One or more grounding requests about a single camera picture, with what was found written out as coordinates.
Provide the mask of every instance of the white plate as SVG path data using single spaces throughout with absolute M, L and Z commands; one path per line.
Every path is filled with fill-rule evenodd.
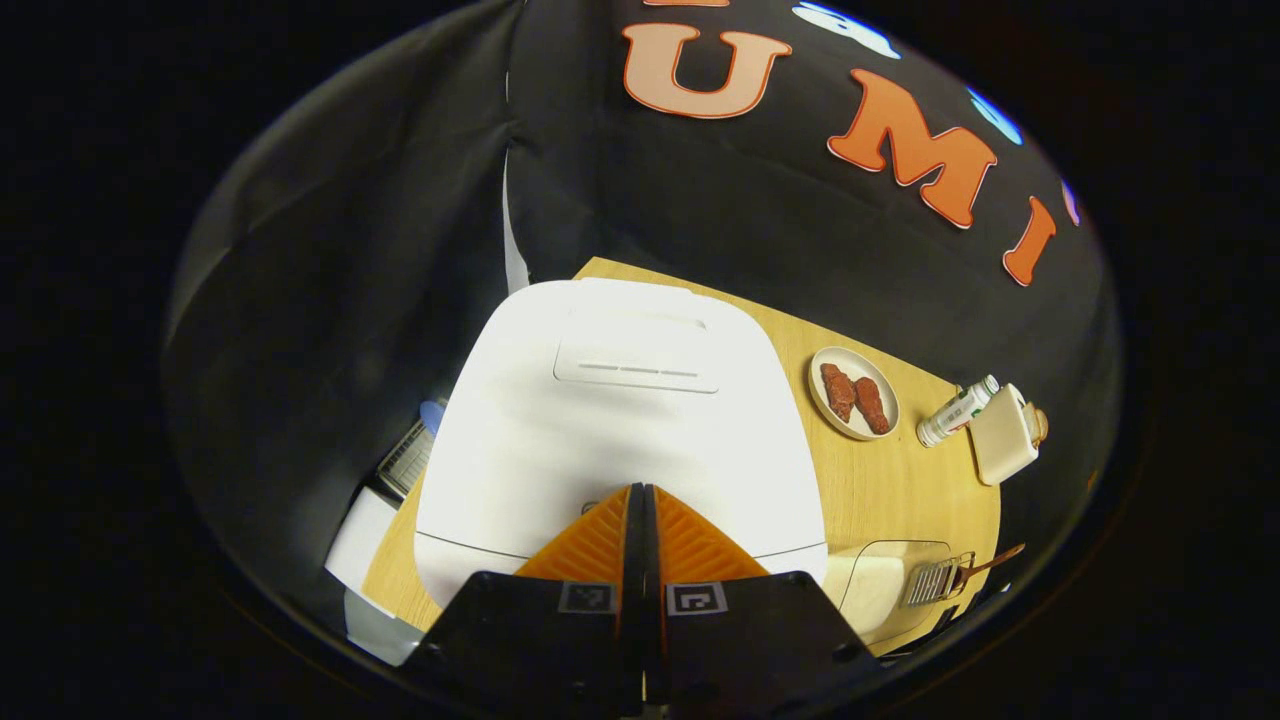
M 822 382 L 822 365 L 824 363 L 831 363 L 832 365 L 840 368 L 842 373 L 849 375 L 850 380 L 858 382 L 858 378 L 870 378 L 876 387 L 881 391 L 881 404 L 884 406 L 884 418 L 888 420 L 888 432 L 878 436 L 872 432 L 870 427 L 867 424 L 867 419 L 855 406 L 849 414 L 849 421 L 841 420 L 831 410 L 831 405 L 827 404 L 827 386 Z M 814 354 L 813 360 L 809 363 L 809 392 L 813 395 L 813 401 L 818 405 L 818 411 L 822 416 L 827 419 L 828 423 L 835 425 L 835 428 L 849 437 L 858 439 L 879 439 L 893 434 L 897 429 L 897 393 L 893 392 L 893 386 L 888 384 L 888 379 L 884 378 L 884 373 L 879 372 L 879 368 L 872 364 L 870 360 L 863 357 L 861 355 L 854 352 L 852 350 L 845 347 L 824 347 Z

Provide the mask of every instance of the bottle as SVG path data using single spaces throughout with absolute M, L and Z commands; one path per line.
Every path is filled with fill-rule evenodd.
M 960 395 L 948 400 L 932 418 L 920 421 L 915 428 L 915 437 L 924 447 L 938 445 L 977 418 L 997 392 L 1000 383 L 987 375 L 982 382 L 961 389 Z

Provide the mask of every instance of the wooden table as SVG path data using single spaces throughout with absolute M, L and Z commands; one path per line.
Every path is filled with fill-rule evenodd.
M 699 295 L 736 305 L 751 315 L 778 352 L 813 452 L 822 514 L 831 553 L 823 588 L 838 598 L 844 592 L 852 559 L 867 543 L 879 539 L 943 541 L 954 555 L 977 552 L 975 562 L 995 556 L 1000 533 L 1000 491 L 978 482 L 978 469 L 968 433 L 933 448 L 915 438 L 915 425 L 956 392 L 956 386 L 813 323 L 755 302 L 678 278 L 593 258 L 577 278 L 617 278 L 685 287 Z M 842 346 L 874 363 L 893 383 L 901 416 L 892 436 L 872 442 L 850 439 L 832 428 L 818 413 L 806 384 L 813 354 Z M 408 495 L 369 568 L 365 594 L 404 621 L 426 630 L 440 615 L 419 580 L 413 562 L 413 530 L 421 501 L 420 480 Z M 911 642 L 933 629 L 946 609 L 956 614 L 986 583 L 979 574 L 955 600 L 934 605 L 914 630 L 876 643 L 876 655 Z

